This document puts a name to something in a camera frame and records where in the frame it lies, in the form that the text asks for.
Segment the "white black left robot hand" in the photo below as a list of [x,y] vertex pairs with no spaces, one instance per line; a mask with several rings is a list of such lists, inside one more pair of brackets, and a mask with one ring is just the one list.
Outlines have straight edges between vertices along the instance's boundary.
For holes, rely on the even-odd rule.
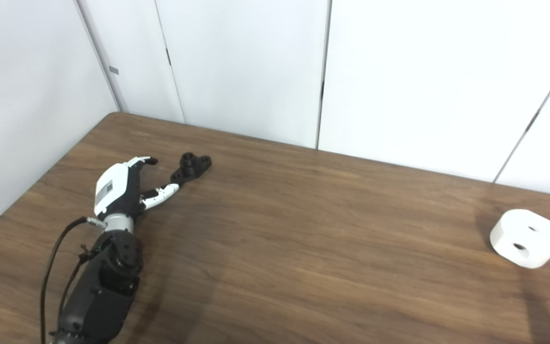
[[156,165],[153,157],[133,157],[127,162],[116,163],[98,179],[95,189],[94,214],[105,221],[114,214],[126,215],[134,221],[146,210],[171,198],[180,186],[169,183],[142,193],[140,172],[145,165]]

